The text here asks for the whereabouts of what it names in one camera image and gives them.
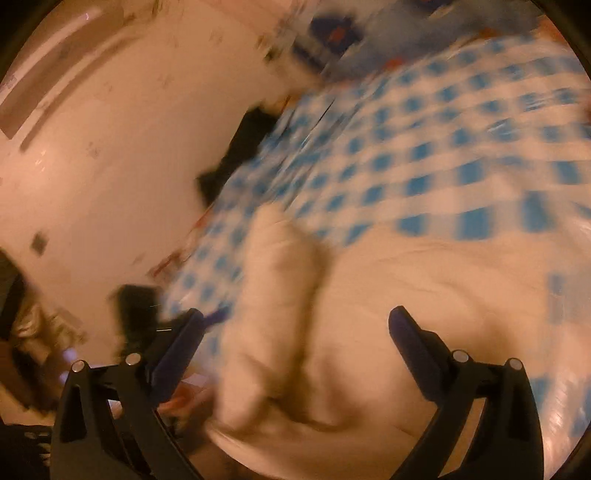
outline blue and white checkered tablecloth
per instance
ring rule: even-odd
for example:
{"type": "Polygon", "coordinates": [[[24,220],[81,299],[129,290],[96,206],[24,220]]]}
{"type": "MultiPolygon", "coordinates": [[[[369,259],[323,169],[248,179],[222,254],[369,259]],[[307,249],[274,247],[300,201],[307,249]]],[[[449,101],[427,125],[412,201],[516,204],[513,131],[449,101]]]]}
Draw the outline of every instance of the blue and white checkered tablecloth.
{"type": "MultiPolygon", "coordinates": [[[[166,316],[233,307],[243,240],[264,202],[343,247],[376,223],[456,241],[547,232],[556,195],[591,218],[589,86],[571,51],[519,37],[304,98],[224,187],[166,316]]],[[[221,328],[198,351],[209,368],[221,328]]]]}

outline silver screw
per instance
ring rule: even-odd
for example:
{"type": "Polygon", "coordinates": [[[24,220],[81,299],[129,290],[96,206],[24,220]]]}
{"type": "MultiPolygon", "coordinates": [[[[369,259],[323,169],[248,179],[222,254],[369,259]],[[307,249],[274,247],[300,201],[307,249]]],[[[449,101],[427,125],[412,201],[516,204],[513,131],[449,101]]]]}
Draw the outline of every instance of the silver screw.
{"type": "Polygon", "coordinates": [[[86,366],[86,362],[84,360],[76,360],[72,364],[72,371],[75,373],[82,372],[84,367],[86,366]]]}
{"type": "Polygon", "coordinates": [[[456,362],[460,362],[461,364],[465,364],[470,359],[470,356],[464,350],[455,350],[452,353],[452,357],[456,362]]]}
{"type": "Polygon", "coordinates": [[[125,357],[125,363],[129,366],[133,366],[137,365],[141,359],[142,356],[139,353],[130,353],[128,356],[125,357]]]}
{"type": "Polygon", "coordinates": [[[518,358],[511,358],[509,360],[509,365],[513,370],[521,370],[523,368],[523,364],[518,358]]]}

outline tiled floor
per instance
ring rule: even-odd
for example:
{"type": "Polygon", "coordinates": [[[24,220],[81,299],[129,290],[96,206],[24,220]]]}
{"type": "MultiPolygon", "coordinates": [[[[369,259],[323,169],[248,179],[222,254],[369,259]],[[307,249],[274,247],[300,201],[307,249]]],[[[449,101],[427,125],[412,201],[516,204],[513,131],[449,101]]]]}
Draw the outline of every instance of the tiled floor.
{"type": "Polygon", "coordinates": [[[202,213],[196,174],[220,159],[248,106],[294,86],[235,21],[197,1],[166,3],[40,105],[34,125],[0,133],[0,245],[83,322],[91,364],[110,362],[118,344],[109,294],[147,282],[202,213]],[[36,232],[48,240],[42,256],[30,249],[36,232]]]}

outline beige fabric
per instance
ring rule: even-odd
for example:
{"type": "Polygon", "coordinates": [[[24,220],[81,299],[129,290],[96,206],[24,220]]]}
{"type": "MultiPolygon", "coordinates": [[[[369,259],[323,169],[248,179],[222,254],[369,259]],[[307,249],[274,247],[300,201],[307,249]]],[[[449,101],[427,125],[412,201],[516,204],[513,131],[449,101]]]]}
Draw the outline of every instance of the beige fabric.
{"type": "Polygon", "coordinates": [[[392,475],[434,412],[389,337],[397,305],[450,349],[485,362],[518,356],[529,373],[541,368],[532,360],[547,333],[547,245],[539,236],[460,244],[376,228],[336,258],[314,299],[317,251],[285,223],[269,226],[279,215],[264,206],[253,226],[242,310],[225,331],[208,430],[248,468],[289,480],[392,475]],[[282,236],[289,234],[291,242],[282,236]],[[272,249],[274,241],[285,248],[272,249]]]}

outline floor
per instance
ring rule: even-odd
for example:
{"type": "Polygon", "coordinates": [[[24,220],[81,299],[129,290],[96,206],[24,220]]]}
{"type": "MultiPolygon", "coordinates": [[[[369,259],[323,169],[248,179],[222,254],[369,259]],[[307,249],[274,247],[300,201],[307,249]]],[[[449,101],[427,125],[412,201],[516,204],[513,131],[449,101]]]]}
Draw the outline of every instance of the floor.
{"type": "Polygon", "coordinates": [[[147,283],[203,212],[195,176],[220,159],[250,105],[299,86],[262,62],[255,34],[210,6],[155,5],[12,139],[0,132],[0,246],[81,320],[79,354],[91,364],[110,363],[118,347],[111,293],[147,283]]]}

